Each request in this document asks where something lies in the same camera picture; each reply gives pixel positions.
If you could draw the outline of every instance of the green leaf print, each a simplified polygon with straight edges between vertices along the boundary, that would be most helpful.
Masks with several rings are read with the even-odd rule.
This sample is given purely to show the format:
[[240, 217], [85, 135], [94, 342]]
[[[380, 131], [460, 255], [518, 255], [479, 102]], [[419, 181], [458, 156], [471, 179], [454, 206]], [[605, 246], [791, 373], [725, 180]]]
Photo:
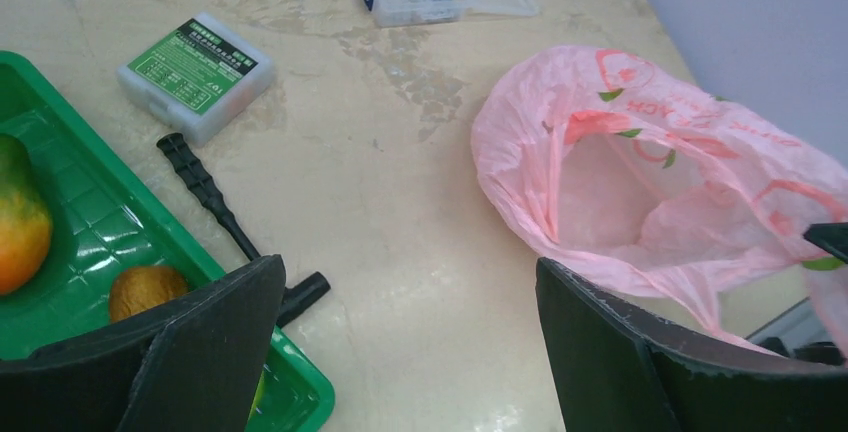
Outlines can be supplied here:
[[639, 132], [642, 132], [642, 129], [625, 130], [624, 132], [619, 132], [616, 135], [620, 135], [622, 137], [627, 137], [628, 139], [632, 139], [633, 137], [636, 137], [637, 135], [639, 135]]
[[842, 262], [836, 257], [824, 257], [816, 260], [805, 260], [801, 262], [801, 265], [803, 265], [805, 269], [827, 272], [829, 270], [836, 270], [842, 267], [845, 265], [845, 262]]
[[615, 90], [611, 90], [609, 92], [598, 92], [598, 96], [604, 102], [610, 102], [613, 99], [615, 99], [616, 97], [618, 97], [619, 95], [621, 95], [622, 92], [624, 92], [624, 89], [615, 89]]
[[663, 169], [667, 169], [674, 165], [675, 160], [677, 160], [677, 151], [671, 149], [671, 151], [669, 151], [668, 155], [665, 157], [665, 164], [663, 164]]

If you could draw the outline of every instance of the black rubber handle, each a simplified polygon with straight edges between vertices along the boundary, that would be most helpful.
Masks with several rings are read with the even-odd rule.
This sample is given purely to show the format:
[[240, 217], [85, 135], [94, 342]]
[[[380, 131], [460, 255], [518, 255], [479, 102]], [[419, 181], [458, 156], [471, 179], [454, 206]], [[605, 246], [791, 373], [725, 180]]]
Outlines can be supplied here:
[[[215, 180], [191, 151], [183, 135], [178, 132], [168, 134], [156, 142], [156, 147], [165, 154], [174, 167], [174, 171], [180, 176], [188, 190], [197, 197], [200, 204], [211, 212], [218, 223], [229, 232], [247, 260], [258, 259], [259, 251], [239, 226], [235, 214], [224, 202], [224, 194], [218, 190]], [[277, 326], [282, 328], [300, 317], [306, 309], [329, 291], [330, 282], [321, 272], [314, 272], [293, 288], [286, 287], [283, 302], [280, 304]]]
[[247, 260], [258, 259], [259, 251], [238, 225], [236, 216], [224, 202], [224, 194], [218, 190], [215, 180], [191, 151], [183, 135], [180, 133], [166, 135], [156, 142], [156, 147], [165, 154], [188, 190], [200, 201], [200, 205], [212, 212], [221, 227], [230, 233]]

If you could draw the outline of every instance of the white wall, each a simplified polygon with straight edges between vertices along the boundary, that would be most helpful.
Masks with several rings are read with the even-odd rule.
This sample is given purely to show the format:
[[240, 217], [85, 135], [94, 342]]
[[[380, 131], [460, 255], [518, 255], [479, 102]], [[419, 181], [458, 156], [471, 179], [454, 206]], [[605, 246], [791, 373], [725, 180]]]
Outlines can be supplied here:
[[848, 0], [649, 0], [698, 85], [848, 165]]

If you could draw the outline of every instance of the green label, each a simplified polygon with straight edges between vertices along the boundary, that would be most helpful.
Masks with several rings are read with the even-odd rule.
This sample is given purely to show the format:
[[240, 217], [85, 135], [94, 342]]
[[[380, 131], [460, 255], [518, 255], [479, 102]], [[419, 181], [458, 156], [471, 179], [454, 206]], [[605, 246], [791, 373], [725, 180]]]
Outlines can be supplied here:
[[256, 61], [189, 20], [130, 62], [129, 68], [203, 115], [256, 67]]

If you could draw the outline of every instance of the red print on bag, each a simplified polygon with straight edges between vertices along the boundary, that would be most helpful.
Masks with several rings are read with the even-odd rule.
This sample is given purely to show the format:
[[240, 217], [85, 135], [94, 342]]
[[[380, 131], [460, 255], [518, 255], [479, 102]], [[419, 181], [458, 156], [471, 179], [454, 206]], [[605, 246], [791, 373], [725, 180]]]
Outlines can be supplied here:
[[627, 110], [630, 112], [639, 112], [645, 115], [661, 115], [663, 118], [674, 113], [674, 109], [667, 105], [655, 104], [652, 102], [636, 102], [630, 100], [627, 102]]
[[703, 106], [695, 103], [695, 101], [689, 99], [688, 97], [683, 97], [680, 94], [674, 93], [669, 96], [668, 100], [677, 102], [678, 104], [697, 112], [691, 117], [692, 119], [715, 119], [725, 114], [724, 110], [717, 108], [717, 102], [715, 102], [715, 100], [711, 100], [711, 106]]
[[643, 87], [654, 78], [654, 64], [620, 50], [599, 50], [595, 59], [608, 90]]
[[631, 129], [630, 117], [602, 110], [575, 112], [568, 119], [565, 145], [571, 145], [590, 134], [618, 133]]
[[680, 137], [680, 140], [688, 142], [704, 152], [723, 159], [738, 159], [740, 156], [733, 149], [718, 139], [707, 137]]
[[660, 155], [652, 155], [651, 153], [646, 151], [644, 147], [642, 147], [642, 141], [641, 140], [634, 140], [633, 141], [633, 151], [636, 152], [636, 155], [638, 155], [639, 157], [642, 157], [643, 159], [647, 160], [648, 162], [654, 162], [654, 163], [665, 162], [665, 161], [668, 160], [668, 158], [671, 156], [671, 154], [674, 153], [674, 149], [666, 149], [666, 150], [662, 151], [662, 153]]
[[692, 127], [693, 129], [709, 129], [712, 125], [713, 123], [710, 121], [695, 122], [694, 120], [685, 119], [683, 117], [674, 122], [675, 127]]
[[756, 135], [756, 136], [762, 137], [764, 139], [769, 139], [772, 142], [774, 142], [775, 144], [785, 145], [787, 147], [801, 147], [801, 142], [799, 142], [795, 139], [790, 139], [790, 138], [787, 138], [787, 137], [780, 137], [780, 136], [774, 135], [770, 132], [762, 132], [760, 130], [757, 130], [757, 129], [751, 127], [748, 124], [743, 124], [743, 123], [740, 123], [736, 120], [734, 120], [733, 123], [730, 124], [730, 128], [732, 130], [744, 130], [745, 132], [749, 132], [751, 135]]
[[[769, 185], [765, 189], [763, 189], [762, 192], [760, 192], [759, 194], [757, 194], [756, 197], [754, 197], [754, 205], [761, 204], [766, 197], [769, 197], [775, 192], [779, 191], [784, 191], [783, 193], [791, 194], [789, 196], [783, 197], [784, 201], [791, 198], [792, 195], [797, 195], [801, 197], [806, 197], [807, 199], [817, 202], [828, 211], [831, 222], [843, 222], [846, 218], [848, 218], [848, 209], [846, 209], [845, 206], [839, 203], [839, 201], [834, 196], [820, 189], [817, 189], [816, 187], [813, 187], [810, 184], [785, 179], [772, 180]], [[786, 207], [798, 207], [800, 204], [784, 202], [783, 205]], [[787, 236], [796, 233], [795, 231], [797, 230], [797, 227], [795, 226], [795, 224], [793, 224], [792, 220], [780, 210], [773, 210], [769, 214], [768, 220], [775, 228], [775, 230], [781, 235]]]

